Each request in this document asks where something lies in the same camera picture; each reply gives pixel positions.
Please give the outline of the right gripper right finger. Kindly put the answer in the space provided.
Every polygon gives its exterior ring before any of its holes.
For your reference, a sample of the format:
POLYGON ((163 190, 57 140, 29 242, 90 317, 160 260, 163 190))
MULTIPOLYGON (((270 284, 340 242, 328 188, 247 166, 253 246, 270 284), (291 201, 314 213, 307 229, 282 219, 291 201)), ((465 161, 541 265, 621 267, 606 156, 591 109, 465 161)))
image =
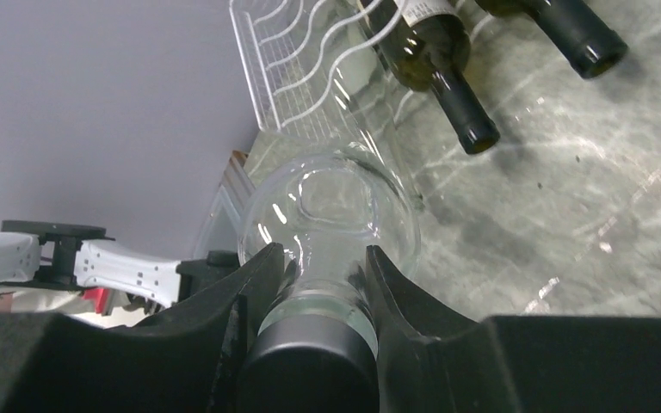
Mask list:
POLYGON ((385 412, 661 412, 661 317, 475 322, 377 246, 366 272, 385 412))

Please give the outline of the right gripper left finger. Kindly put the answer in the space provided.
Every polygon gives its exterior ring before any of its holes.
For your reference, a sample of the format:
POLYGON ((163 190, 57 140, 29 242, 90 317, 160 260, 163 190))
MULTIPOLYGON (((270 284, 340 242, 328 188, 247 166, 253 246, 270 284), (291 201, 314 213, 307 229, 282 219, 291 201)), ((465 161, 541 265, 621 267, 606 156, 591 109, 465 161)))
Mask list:
POLYGON ((0 412, 235 412, 250 339, 284 270, 273 243, 132 327, 0 313, 0 412))

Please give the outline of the dark green wine bottle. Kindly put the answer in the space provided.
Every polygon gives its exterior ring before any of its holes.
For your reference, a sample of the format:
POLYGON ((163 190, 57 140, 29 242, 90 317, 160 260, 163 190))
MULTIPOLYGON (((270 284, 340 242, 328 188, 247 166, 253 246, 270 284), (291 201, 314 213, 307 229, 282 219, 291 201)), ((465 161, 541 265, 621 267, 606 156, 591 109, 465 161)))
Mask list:
POLYGON ((498 142, 497 127, 463 76, 471 42, 449 1, 407 2, 380 50, 402 85, 434 94, 466 154, 498 142))

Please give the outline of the wine bottle with cream label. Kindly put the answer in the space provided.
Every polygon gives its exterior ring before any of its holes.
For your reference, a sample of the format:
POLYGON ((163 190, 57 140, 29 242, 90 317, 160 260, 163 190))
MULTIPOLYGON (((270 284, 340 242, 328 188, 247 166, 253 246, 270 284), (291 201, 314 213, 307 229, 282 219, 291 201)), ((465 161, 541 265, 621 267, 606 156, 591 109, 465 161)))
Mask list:
POLYGON ((528 16, 582 79, 601 76, 628 52, 627 43, 582 0, 488 0, 477 5, 498 18, 528 16))

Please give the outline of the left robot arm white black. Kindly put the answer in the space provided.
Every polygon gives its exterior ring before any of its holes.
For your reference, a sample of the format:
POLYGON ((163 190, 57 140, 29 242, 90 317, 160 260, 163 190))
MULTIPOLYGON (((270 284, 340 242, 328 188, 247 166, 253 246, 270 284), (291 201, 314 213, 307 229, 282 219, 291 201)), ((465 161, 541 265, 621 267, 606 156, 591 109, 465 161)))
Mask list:
POLYGON ((0 229, 4 292, 104 288, 140 297, 150 309, 167 309, 238 267, 237 254, 221 250, 185 261, 140 254, 98 226, 4 220, 0 229))

